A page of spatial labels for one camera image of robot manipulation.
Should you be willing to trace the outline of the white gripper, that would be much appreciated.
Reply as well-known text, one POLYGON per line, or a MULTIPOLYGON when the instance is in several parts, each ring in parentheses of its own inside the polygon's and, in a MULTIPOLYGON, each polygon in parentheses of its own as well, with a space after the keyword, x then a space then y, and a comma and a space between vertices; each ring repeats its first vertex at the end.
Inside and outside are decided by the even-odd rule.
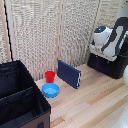
POLYGON ((100 48, 95 47, 94 45, 90 44, 90 52, 95 54, 96 56, 100 56, 104 59, 107 59, 108 61, 115 61, 117 56, 115 57, 109 57, 105 55, 100 48))

